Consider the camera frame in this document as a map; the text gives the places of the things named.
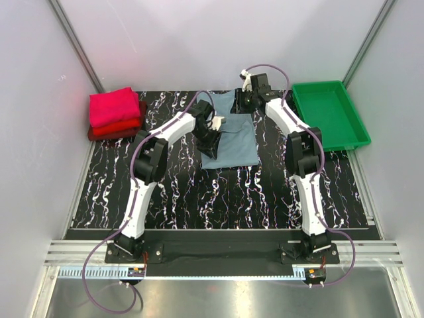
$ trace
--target red cloth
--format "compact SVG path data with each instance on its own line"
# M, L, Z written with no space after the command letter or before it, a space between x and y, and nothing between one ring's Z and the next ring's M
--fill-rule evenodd
M135 136L138 131L141 129L141 126L144 122L144 115L146 113L146 102L145 101L140 101L139 105L138 105L138 109L140 111L140 117L139 117L139 126L134 127L134 128L130 128L130 129L125 129L123 131L117 131L117 132L112 132L110 134L104 134L103 136L96 136L93 133L94 128L92 126L90 126L89 130L88 130L88 139L91 141L94 140L114 140L114 139L120 139L120 138L125 138L125 137L132 137Z
M95 136L103 136L105 134L113 134L119 131L125 131L127 129L135 128L141 126L140 117L129 119L127 121L119 121L104 127L94 128L93 134Z
M138 95L130 87L90 95L89 118L94 128L140 117Z

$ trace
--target black marble tabletop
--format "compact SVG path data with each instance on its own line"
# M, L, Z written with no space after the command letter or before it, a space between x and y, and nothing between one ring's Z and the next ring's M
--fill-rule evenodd
M184 108L193 91L140 92L148 105L146 129ZM152 194L147 229L294 229L301 226L297 187L284 167L286 138L267 117L254 114L260 164L201 169L195 139L187 134L168 153L168 171ZM116 229L129 196L131 138L97 142L72 228ZM345 151L326 153L321 174L325 219L331 227L367 227Z

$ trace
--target pink cloth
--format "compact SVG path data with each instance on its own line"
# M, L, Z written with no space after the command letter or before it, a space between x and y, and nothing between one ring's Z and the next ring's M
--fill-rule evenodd
M130 87L90 95L89 119L94 128L140 117L138 95Z

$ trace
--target white wall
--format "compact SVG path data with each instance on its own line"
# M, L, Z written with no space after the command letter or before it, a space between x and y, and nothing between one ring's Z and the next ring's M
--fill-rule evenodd
M165 90L239 87L258 63L341 80L384 0L60 2L105 89Z
M387 239L424 313L424 2L398 1L348 88L372 144L358 150Z
M94 90L45 0L0 4L0 317L28 317L89 142Z

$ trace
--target green plastic bin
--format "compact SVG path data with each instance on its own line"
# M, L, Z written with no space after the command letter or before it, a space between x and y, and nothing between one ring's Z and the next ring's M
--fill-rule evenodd
M292 89L301 119L321 129L325 152L352 150L371 143L341 81L294 84Z

